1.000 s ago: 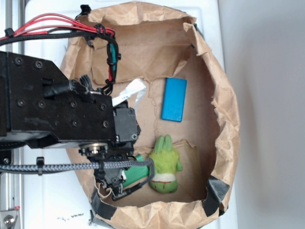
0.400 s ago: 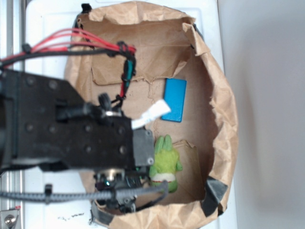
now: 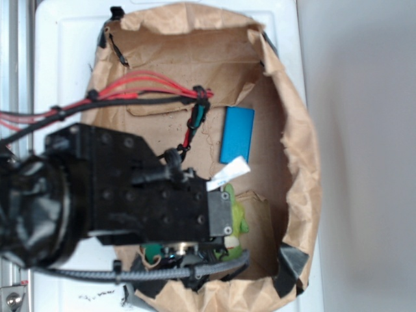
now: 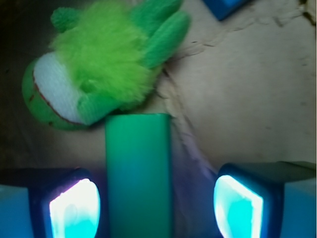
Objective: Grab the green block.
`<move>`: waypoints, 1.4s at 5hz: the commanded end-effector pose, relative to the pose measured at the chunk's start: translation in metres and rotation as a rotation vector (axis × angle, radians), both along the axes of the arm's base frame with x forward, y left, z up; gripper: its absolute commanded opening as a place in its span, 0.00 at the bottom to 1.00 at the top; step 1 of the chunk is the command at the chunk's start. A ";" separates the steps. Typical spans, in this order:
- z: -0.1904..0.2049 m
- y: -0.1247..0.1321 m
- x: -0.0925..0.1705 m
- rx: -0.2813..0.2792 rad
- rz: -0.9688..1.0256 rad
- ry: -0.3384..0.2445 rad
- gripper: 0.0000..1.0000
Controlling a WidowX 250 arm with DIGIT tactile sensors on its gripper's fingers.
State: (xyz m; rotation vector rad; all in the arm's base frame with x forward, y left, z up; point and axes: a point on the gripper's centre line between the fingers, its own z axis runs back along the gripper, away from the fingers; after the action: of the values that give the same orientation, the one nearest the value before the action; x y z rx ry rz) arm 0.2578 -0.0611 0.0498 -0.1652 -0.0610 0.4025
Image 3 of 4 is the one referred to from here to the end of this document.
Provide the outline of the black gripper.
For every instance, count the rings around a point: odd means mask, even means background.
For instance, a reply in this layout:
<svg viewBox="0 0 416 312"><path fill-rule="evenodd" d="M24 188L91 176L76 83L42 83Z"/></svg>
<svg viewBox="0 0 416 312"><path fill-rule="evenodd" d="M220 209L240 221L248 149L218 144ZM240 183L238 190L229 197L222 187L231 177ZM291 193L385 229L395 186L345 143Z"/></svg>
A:
<svg viewBox="0 0 416 312"><path fill-rule="evenodd" d="M232 232L228 194L174 149L162 163L141 136L76 123L48 135L44 154L64 173L74 224L103 244L222 245Z"/></svg>

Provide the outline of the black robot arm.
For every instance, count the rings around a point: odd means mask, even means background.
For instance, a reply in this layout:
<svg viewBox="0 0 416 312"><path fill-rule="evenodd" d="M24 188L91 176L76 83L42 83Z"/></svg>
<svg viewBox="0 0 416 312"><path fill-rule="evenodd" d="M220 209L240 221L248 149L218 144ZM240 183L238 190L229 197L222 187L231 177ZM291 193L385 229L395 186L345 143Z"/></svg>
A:
<svg viewBox="0 0 416 312"><path fill-rule="evenodd" d="M228 195L161 162L140 136L76 123L44 152L1 169L1 255L55 268L89 237L110 246L186 242L220 248L232 232Z"/></svg>

